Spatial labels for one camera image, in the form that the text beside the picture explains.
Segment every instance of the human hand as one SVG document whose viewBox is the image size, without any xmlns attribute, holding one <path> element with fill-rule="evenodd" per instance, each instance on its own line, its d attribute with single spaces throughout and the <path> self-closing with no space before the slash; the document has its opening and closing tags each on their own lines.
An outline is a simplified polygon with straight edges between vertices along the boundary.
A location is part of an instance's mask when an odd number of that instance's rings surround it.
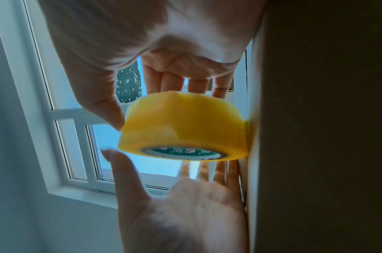
<svg viewBox="0 0 382 253">
<path fill-rule="evenodd" d="M 147 93 L 181 90 L 224 98 L 259 25 L 265 0 L 39 0 L 74 95 L 119 130 L 117 70 L 137 56 Z"/>
<path fill-rule="evenodd" d="M 201 162 L 199 181 L 189 179 L 184 162 L 181 179 L 163 198 L 152 198 L 127 156 L 114 150 L 102 154 L 112 165 L 125 253 L 248 251 L 238 161 L 230 161 L 227 176 L 225 162 L 218 162 L 213 182 L 207 162 Z"/>
</svg>

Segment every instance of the brown surface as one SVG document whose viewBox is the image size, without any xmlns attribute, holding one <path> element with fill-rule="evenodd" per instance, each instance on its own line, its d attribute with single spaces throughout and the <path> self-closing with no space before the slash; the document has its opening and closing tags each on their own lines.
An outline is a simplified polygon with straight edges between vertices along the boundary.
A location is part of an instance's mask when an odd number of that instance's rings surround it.
<svg viewBox="0 0 382 253">
<path fill-rule="evenodd" d="M 252 251 L 382 252 L 382 1 L 272 1 L 252 54 Z"/>
</svg>

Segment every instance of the green patterned fabric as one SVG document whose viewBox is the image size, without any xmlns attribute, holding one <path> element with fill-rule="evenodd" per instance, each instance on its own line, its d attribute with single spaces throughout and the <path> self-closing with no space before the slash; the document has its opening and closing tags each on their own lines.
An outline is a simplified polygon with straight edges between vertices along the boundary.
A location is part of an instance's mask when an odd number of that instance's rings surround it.
<svg viewBox="0 0 382 253">
<path fill-rule="evenodd" d="M 137 61 L 117 72 L 116 95 L 122 103 L 133 102 L 142 97 L 141 76 Z"/>
</svg>

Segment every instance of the white wall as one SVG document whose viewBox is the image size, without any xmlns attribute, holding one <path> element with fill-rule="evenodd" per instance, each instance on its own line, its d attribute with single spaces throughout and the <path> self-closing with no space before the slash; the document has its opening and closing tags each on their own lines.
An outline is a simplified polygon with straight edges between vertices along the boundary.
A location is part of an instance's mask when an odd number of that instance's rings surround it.
<svg viewBox="0 0 382 253">
<path fill-rule="evenodd" d="M 0 253 L 43 252 L 27 192 L 12 159 L 10 133 L 0 109 Z"/>
<path fill-rule="evenodd" d="M 14 1 L 0 1 L 0 10 L 6 8 L 6 13 L 0 13 L 0 17 L 11 15 L 9 8 Z M 16 22 L 15 15 L 9 20 Z M 20 33 L 23 30 L 20 22 L 16 26 L 17 33 Z M 31 43 L 30 37 L 25 34 L 20 36 L 23 41 L 17 46 L 25 47 L 28 46 L 25 43 Z M 34 62 L 30 53 L 28 59 L 28 64 L 23 64 L 23 68 Z M 1 40 L 0 214 L 3 214 L 0 215 L 2 253 L 26 252 L 23 250 L 26 247 L 31 247 L 27 251 L 31 253 L 41 252 L 43 248 L 50 253 L 122 252 L 115 208 L 47 193 Z M 9 238 L 19 241 L 15 241 L 14 245 Z"/>
</svg>

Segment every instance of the yellow tape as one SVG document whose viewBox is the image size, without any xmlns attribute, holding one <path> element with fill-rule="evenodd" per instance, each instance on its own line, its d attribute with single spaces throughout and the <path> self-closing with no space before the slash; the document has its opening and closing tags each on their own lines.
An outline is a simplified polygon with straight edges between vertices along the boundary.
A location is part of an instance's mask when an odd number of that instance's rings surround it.
<svg viewBox="0 0 382 253">
<path fill-rule="evenodd" d="M 245 123 L 219 98 L 175 91 L 139 98 L 126 112 L 118 148 L 175 160 L 235 160 L 247 155 Z"/>
</svg>

